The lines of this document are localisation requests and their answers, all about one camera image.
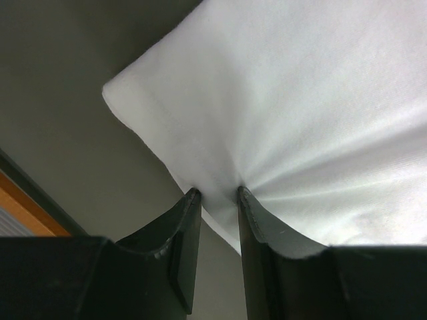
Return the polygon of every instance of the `towel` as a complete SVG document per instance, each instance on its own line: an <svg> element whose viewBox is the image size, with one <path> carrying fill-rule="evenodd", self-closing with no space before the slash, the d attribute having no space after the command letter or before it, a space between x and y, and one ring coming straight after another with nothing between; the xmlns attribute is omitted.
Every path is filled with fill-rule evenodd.
<svg viewBox="0 0 427 320"><path fill-rule="evenodd" d="M103 88L240 250L236 189L325 245L427 242L427 2L205 0Z"/></svg>

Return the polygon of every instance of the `wooden strip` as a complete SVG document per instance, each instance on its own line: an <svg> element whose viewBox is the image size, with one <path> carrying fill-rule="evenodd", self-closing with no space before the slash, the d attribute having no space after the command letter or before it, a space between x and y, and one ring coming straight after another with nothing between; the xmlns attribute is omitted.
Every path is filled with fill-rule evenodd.
<svg viewBox="0 0 427 320"><path fill-rule="evenodd" d="M69 236L32 198L0 172L0 206L38 236Z"/></svg>

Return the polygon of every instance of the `gray striped surface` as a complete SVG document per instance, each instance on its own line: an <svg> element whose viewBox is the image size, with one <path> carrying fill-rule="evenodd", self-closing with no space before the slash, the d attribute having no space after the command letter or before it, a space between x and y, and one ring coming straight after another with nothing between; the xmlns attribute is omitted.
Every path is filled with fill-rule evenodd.
<svg viewBox="0 0 427 320"><path fill-rule="evenodd" d="M34 235L4 208L0 207L0 237L26 237Z"/></svg>

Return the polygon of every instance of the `white cloth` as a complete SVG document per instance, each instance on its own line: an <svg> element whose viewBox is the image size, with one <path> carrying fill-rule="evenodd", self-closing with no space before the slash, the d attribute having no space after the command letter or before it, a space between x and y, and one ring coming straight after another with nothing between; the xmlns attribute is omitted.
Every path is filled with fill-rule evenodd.
<svg viewBox="0 0 427 320"><path fill-rule="evenodd" d="M205 0L105 85L240 250L236 189L323 244L427 242L427 2Z"/></svg>

